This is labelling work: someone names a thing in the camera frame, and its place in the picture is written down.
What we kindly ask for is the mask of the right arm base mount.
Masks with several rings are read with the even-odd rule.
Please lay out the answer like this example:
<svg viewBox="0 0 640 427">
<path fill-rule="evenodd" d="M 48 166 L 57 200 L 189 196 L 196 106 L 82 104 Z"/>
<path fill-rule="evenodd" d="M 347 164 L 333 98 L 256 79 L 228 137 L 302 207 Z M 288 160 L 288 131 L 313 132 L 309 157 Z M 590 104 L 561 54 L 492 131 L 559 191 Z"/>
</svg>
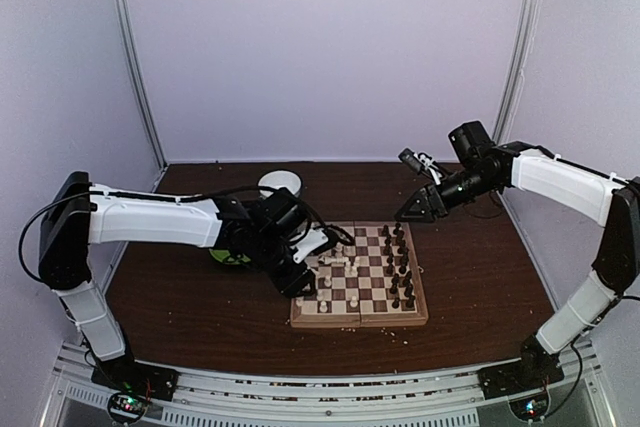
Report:
<svg viewBox="0 0 640 427">
<path fill-rule="evenodd" d="M 477 375 L 486 400 L 540 389 L 564 379 L 564 372 L 560 367 L 553 367 L 542 373 L 531 373 L 520 361 L 484 367 Z"/>
</svg>

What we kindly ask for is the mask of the wooden chess board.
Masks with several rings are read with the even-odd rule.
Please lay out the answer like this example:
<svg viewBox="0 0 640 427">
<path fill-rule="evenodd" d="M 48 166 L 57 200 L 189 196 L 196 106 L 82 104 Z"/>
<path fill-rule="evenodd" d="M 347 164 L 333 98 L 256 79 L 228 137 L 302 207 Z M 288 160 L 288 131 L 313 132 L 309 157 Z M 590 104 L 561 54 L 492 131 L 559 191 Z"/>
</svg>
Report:
<svg viewBox="0 0 640 427">
<path fill-rule="evenodd" d="M 315 274 L 315 291 L 291 301 L 289 323 L 294 328 L 414 327 L 429 314 L 410 225 L 400 222 L 351 221 L 338 225 L 354 239 L 306 258 Z M 320 265 L 321 255 L 346 256 L 351 264 Z M 328 312 L 317 299 L 327 291 Z M 352 308 L 355 296 L 358 306 Z"/>
</svg>

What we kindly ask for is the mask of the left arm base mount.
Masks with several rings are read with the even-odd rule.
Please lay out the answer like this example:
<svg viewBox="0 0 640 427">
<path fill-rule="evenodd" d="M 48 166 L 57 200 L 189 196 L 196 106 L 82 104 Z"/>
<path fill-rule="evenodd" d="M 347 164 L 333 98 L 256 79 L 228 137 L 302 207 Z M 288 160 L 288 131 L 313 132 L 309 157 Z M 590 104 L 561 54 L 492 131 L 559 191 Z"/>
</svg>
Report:
<svg viewBox="0 0 640 427">
<path fill-rule="evenodd" d="M 171 401 L 179 373 L 171 368 L 134 362 L 126 365 L 94 368 L 91 381 L 145 399 Z"/>
</svg>

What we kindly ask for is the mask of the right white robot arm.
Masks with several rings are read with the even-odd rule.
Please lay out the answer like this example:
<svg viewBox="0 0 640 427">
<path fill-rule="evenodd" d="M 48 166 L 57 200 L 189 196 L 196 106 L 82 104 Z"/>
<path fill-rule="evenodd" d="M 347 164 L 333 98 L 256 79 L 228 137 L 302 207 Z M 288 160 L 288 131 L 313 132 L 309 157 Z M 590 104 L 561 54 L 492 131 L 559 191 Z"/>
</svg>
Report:
<svg viewBox="0 0 640 427">
<path fill-rule="evenodd" d="M 573 293 L 520 348 L 512 377 L 530 389 L 553 376 L 560 352 L 595 328 L 639 276 L 639 182 L 598 173 L 547 149 L 520 141 L 463 144 L 461 170 L 444 174 L 428 156 L 406 148 L 400 161 L 432 181 L 396 214 L 399 221 L 431 223 L 491 191 L 513 189 L 543 204 L 556 203 L 550 235 L 571 243 L 591 267 Z"/>
</svg>

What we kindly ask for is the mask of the white chess piece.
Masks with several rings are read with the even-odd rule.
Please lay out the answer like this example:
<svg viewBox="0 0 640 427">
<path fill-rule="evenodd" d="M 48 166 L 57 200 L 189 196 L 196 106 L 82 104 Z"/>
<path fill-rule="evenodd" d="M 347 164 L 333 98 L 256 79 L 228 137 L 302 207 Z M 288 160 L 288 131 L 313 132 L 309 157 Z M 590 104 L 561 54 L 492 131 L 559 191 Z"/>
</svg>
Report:
<svg viewBox="0 0 640 427">
<path fill-rule="evenodd" d="M 342 265 L 342 266 L 347 266 L 351 264 L 351 261 L 348 257 L 346 256 L 327 256 L 327 255 L 321 255 L 318 258 L 318 263 L 320 265 Z"/>
</svg>

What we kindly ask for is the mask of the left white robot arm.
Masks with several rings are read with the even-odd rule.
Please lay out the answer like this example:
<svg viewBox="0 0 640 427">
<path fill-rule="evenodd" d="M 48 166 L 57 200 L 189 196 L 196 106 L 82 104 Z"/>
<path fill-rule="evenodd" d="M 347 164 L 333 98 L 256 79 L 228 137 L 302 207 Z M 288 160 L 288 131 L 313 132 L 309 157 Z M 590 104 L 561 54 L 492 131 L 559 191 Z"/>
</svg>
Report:
<svg viewBox="0 0 640 427">
<path fill-rule="evenodd" d="M 251 190 L 258 198 L 238 199 Z M 137 389 L 144 371 L 93 281 L 90 246 L 139 242 L 224 251 L 264 272 L 292 299 L 315 287 L 307 257 L 334 244 L 328 225 L 287 184 L 169 195 L 114 189 L 76 171 L 27 221 L 21 241 L 34 223 L 40 225 L 38 267 L 25 274 L 56 293 L 88 341 L 96 366 L 123 391 Z"/>
</svg>

